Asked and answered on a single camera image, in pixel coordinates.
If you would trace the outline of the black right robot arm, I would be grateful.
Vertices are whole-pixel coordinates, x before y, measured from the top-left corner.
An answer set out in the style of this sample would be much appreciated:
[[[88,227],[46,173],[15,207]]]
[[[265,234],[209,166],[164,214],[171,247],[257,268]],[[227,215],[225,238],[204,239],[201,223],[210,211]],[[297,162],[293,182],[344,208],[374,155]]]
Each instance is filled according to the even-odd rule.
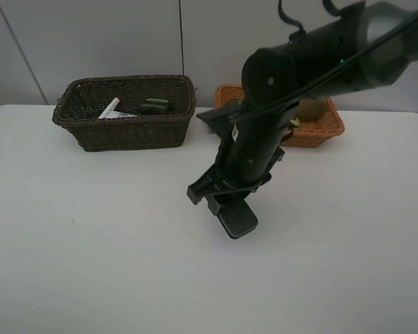
[[[242,68],[243,101],[199,114],[221,143],[215,163],[188,187],[193,203],[242,207],[270,179],[302,100],[390,86],[418,61],[418,10],[386,1],[323,5],[332,23],[255,51]]]

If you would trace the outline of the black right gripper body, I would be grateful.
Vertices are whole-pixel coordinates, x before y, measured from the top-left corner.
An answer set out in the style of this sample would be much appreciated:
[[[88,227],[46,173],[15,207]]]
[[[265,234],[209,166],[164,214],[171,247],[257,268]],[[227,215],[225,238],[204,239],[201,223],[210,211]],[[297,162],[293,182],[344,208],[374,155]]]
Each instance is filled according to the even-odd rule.
[[[238,183],[228,178],[222,171],[222,162],[228,157],[230,149],[233,145],[231,138],[222,138],[214,164],[197,180],[187,188],[187,197],[194,205],[197,205],[202,198],[231,195],[237,193],[256,192],[257,189],[268,183],[271,176],[272,167],[281,161],[285,152],[277,147],[271,156],[270,162],[265,167],[265,171],[254,183]]]

